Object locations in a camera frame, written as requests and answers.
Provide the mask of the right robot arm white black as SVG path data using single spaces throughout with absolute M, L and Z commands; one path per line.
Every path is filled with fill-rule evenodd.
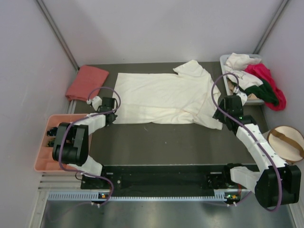
M 269 211 L 281 205 L 297 203 L 300 169 L 280 158 L 263 137 L 254 118 L 244 115 L 241 97 L 226 96 L 216 107 L 214 119 L 225 124 L 245 145 L 258 167 L 258 171 L 251 171 L 240 163 L 225 165 L 221 179 L 223 185 L 233 188 L 240 184 L 254 193 L 258 203 Z

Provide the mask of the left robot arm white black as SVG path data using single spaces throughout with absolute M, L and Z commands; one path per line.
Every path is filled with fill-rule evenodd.
M 107 186 L 112 189 L 113 184 L 103 174 L 103 165 L 89 155 L 89 136 L 116 120 L 121 99 L 96 96 L 88 99 L 87 103 L 93 107 L 93 113 L 71 123 L 62 122 L 58 125 L 52 159 L 64 171 L 78 171 L 87 176 L 97 188 Z

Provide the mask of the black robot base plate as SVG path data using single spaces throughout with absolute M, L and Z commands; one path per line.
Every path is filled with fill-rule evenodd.
M 105 166 L 103 176 L 114 186 L 114 197 L 204 197 L 238 185 L 224 181 L 223 165 Z

